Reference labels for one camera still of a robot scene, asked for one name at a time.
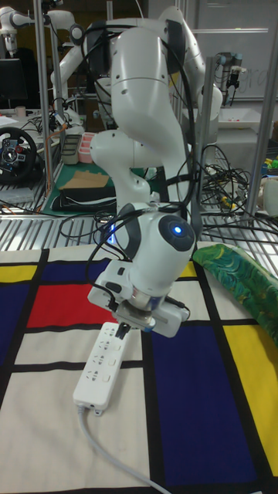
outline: blue led light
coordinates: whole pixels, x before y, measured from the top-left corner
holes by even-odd
[[[182,229],[180,226],[175,226],[174,227],[174,232],[177,233],[178,235],[182,232]]]
[[[110,231],[113,232],[115,229],[115,225],[111,225]],[[111,237],[107,240],[109,244],[115,244],[116,243],[116,237],[115,234],[112,234]]]

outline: power socket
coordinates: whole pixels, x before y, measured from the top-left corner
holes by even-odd
[[[113,391],[124,351],[130,337],[116,338],[119,325],[105,323],[73,393],[75,404],[93,408],[95,415],[101,415],[107,408]]]

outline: cardboard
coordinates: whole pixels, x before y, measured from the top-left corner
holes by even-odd
[[[76,171],[65,185],[59,187],[60,191],[64,188],[98,188],[105,187],[109,180],[108,175],[102,175],[101,173],[90,173],[87,171]]]

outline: desk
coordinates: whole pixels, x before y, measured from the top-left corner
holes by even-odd
[[[0,493],[146,492],[90,447],[73,404],[98,331],[112,320],[86,299],[91,250],[0,254]],[[90,277],[107,262],[98,258]],[[91,434],[175,494],[275,492],[273,341],[199,265],[188,264],[171,295],[190,320],[171,340],[134,331],[109,408],[86,414]]]

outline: green fabric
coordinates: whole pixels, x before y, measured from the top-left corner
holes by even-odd
[[[210,245],[197,250],[193,259],[230,291],[278,347],[278,279],[240,247]]]
[[[54,199],[59,196],[59,188],[62,187],[63,185],[66,185],[66,183],[73,178],[73,175],[75,174],[76,171],[89,171],[90,173],[93,174],[101,173],[102,175],[107,175],[107,173],[102,168],[98,167],[96,164],[91,164],[91,163],[64,164],[62,166],[61,172],[59,173],[59,177],[56,180],[54,188],[49,196],[46,206],[42,210],[43,213],[49,215],[57,215],[57,216],[62,216],[62,215],[74,216],[75,214],[76,215],[80,214],[78,211],[74,213],[72,211],[53,211],[51,209],[51,204],[53,203]],[[134,168],[132,171],[139,177],[144,176],[144,170],[142,168]],[[159,192],[158,181],[152,180],[149,183],[151,186],[151,192],[152,191]],[[113,187],[113,185],[114,183],[112,179],[109,178],[107,182],[107,187]]]

